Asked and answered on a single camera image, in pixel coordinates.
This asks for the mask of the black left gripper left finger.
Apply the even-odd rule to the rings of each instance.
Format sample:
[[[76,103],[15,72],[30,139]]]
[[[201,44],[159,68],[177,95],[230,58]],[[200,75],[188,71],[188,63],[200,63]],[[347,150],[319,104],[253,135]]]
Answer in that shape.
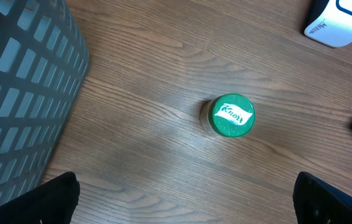
[[[0,206],[0,224],[71,222],[78,205],[80,184],[73,172],[38,186]]]

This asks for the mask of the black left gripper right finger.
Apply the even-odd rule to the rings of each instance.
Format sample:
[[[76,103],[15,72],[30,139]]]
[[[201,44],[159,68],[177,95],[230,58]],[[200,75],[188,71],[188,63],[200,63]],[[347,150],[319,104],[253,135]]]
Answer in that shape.
[[[300,172],[293,191],[298,224],[352,224],[352,197],[308,172]]]

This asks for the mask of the green lid white jar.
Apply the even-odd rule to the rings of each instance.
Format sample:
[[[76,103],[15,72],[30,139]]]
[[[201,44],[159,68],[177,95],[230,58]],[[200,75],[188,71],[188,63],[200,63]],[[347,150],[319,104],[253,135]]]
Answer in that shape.
[[[221,95],[206,103],[200,112],[205,131],[216,136],[239,138],[249,133],[256,112],[251,101],[238,93]]]

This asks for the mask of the white barcode scanner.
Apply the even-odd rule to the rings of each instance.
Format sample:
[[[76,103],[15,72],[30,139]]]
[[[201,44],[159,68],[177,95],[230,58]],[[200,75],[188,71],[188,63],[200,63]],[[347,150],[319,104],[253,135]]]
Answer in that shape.
[[[352,43],[352,0],[313,0],[303,34],[333,48]]]

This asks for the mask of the grey plastic basket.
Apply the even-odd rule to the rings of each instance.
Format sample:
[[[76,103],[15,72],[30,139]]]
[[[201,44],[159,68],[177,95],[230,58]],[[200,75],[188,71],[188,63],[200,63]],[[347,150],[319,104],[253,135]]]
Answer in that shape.
[[[39,185],[89,66],[64,0],[0,0],[0,206]]]

